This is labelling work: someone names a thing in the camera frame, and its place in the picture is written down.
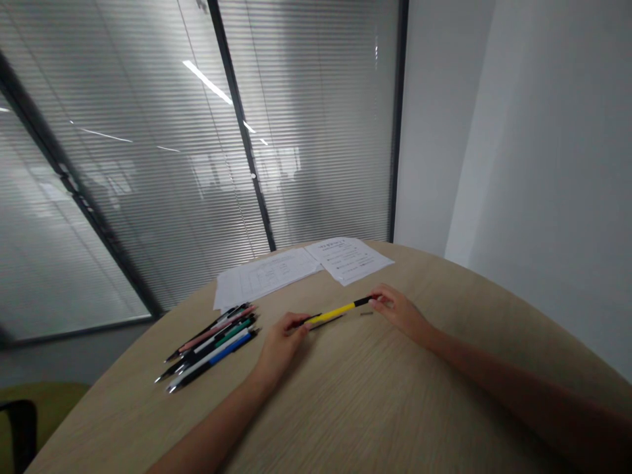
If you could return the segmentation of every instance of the ballpoint pen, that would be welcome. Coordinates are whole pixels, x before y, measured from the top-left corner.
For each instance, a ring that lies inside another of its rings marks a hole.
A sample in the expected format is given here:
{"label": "ballpoint pen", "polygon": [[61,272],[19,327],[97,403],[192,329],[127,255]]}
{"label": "ballpoint pen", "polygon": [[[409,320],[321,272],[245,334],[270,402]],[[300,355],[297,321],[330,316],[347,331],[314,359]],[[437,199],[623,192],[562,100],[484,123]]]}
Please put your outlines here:
{"label": "ballpoint pen", "polygon": [[299,323],[299,326],[302,326],[305,323],[318,324],[318,323],[324,323],[326,321],[331,321],[332,319],[337,318],[338,316],[341,316],[343,313],[349,311],[350,309],[367,304],[371,298],[372,296],[367,296],[365,298],[356,300],[353,303],[349,303],[348,305],[339,307],[338,309],[334,309],[333,311],[329,311],[328,313],[312,316],[311,318],[301,321]]}
{"label": "ballpoint pen", "polygon": [[212,352],[216,348],[221,347],[223,344],[226,343],[226,341],[229,341],[231,338],[233,338],[235,334],[238,334],[245,328],[252,326],[255,323],[256,319],[256,315],[251,315],[245,320],[240,320],[238,323],[235,323],[230,331],[225,332],[222,336],[216,337],[216,339],[211,344],[208,344],[204,348],[200,346],[198,349],[195,349],[191,359],[186,361],[185,364],[183,364],[183,367],[179,368],[176,373],[181,374],[182,372],[187,370],[189,367],[191,367],[191,365],[195,363],[195,361],[200,360],[209,352]]}
{"label": "ballpoint pen", "polygon": [[207,340],[209,337],[213,336],[214,334],[217,334],[218,332],[220,332],[222,329],[224,329],[225,327],[229,326],[229,324],[237,321],[238,319],[248,316],[250,313],[252,313],[255,309],[257,309],[256,306],[250,306],[248,308],[246,308],[245,310],[238,312],[237,314],[235,314],[234,316],[231,316],[227,319],[225,319],[224,321],[222,321],[221,323],[216,324],[214,327],[212,327],[211,329],[209,329],[207,332],[199,335],[198,337],[196,337],[195,339],[191,339],[189,342],[187,342],[185,345],[183,345],[180,349],[178,349],[180,352],[184,352],[186,350],[195,348],[195,346],[197,346],[198,344],[204,342],[205,340]]}
{"label": "ballpoint pen", "polygon": [[213,353],[209,354],[203,361],[198,362],[189,370],[187,370],[184,374],[178,377],[169,387],[167,387],[168,393],[173,393],[176,390],[180,390],[182,387],[189,385],[196,378],[210,369],[212,366],[220,362],[229,354],[232,354],[237,349],[247,344],[249,341],[253,340],[257,333],[260,331],[258,328],[248,328],[247,332],[244,335],[239,335],[236,340],[231,341],[227,347],[219,348]]}
{"label": "ballpoint pen", "polygon": [[201,358],[205,357],[209,352],[216,350],[218,347],[222,346],[226,341],[230,340],[235,334],[240,332],[241,330],[252,326],[257,320],[257,315],[251,314],[247,319],[240,319],[238,321],[233,322],[229,327],[226,328],[225,331],[216,335],[216,337],[207,341],[208,344],[205,344],[204,347],[199,347],[199,350],[190,350],[180,361],[173,364],[169,367],[165,372],[162,373],[160,377],[154,380],[154,383],[158,383],[163,381],[175,373],[182,373],[191,367],[193,364],[198,362]]}
{"label": "ballpoint pen", "polygon": [[[243,309],[246,309],[250,306],[250,303],[246,302],[240,306],[236,306],[236,307],[232,307],[230,308],[228,311],[225,311],[219,318],[217,318],[215,321],[213,321],[210,325],[206,326],[204,329],[202,329],[199,333],[197,333],[195,336],[193,336],[191,339],[189,339],[187,342],[185,342],[182,346],[188,344],[189,342],[191,342],[193,339],[201,336],[202,334],[204,334],[205,332],[207,332],[209,329],[213,328],[215,325],[221,324],[223,323],[226,319],[228,319],[229,317],[232,317],[233,315],[235,315],[238,311],[241,311]],[[180,355],[182,354],[182,352],[180,351],[180,349],[182,348],[182,346],[180,346],[179,348],[177,348],[173,354],[171,354],[167,359],[165,359],[165,362],[171,362],[173,359],[176,359],[177,357],[180,357]]]}

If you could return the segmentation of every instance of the document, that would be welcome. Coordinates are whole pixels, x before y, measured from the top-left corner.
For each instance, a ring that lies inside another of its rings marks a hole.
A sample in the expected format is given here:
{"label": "document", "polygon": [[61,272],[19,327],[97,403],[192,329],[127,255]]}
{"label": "document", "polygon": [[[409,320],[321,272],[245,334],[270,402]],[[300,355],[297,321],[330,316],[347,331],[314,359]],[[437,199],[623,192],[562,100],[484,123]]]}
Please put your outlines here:
{"label": "document", "polygon": [[252,302],[322,269],[305,249],[298,248],[226,270],[217,277],[213,309]]}
{"label": "document", "polygon": [[355,238],[331,238],[305,249],[343,286],[395,263]]}

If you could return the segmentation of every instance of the forearm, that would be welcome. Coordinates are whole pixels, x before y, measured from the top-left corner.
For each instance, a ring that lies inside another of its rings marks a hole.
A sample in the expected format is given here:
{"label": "forearm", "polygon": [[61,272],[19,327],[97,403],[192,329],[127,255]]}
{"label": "forearm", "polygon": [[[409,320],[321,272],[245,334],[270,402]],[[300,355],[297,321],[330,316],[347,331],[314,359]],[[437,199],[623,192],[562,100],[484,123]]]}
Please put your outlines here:
{"label": "forearm", "polygon": [[418,342],[485,389],[583,471],[628,472],[628,420],[436,329]]}
{"label": "forearm", "polygon": [[273,388],[253,371],[147,474],[214,472]]}

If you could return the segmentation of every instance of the pile of pens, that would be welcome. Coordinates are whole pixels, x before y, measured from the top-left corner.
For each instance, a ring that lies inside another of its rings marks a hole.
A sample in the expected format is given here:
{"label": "pile of pens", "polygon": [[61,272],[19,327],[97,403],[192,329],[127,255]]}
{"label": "pile of pens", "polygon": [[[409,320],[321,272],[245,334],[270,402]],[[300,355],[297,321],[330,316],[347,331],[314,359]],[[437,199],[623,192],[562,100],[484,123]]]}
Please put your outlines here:
{"label": "pile of pens", "polygon": [[243,347],[259,332],[259,329],[253,327],[257,320],[255,309],[256,306],[244,303],[223,313],[214,323],[189,339],[165,360],[171,362],[178,359],[155,382],[177,375],[167,387],[167,392],[173,393],[189,385],[224,357]]}

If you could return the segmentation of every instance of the round table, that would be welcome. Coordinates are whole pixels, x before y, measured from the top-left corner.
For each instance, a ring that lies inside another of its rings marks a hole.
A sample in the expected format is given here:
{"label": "round table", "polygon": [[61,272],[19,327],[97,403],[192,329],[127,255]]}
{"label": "round table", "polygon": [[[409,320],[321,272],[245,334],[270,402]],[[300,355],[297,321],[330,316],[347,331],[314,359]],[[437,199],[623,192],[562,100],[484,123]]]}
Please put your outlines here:
{"label": "round table", "polygon": [[[143,473],[255,365],[285,311],[320,313],[380,282],[438,328],[627,415],[620,375],[540,311],[428,253],[367,242],[391,265],[347,287],[321,271],[256,301],[263,328],[185,389],[154,384],[178,344],[215,319],[215,281],[139,338],[94,384],[28,472]],[[228,472],[559,472],[558,457],[491,396],[364,306],[311,332],[226,462]]]}

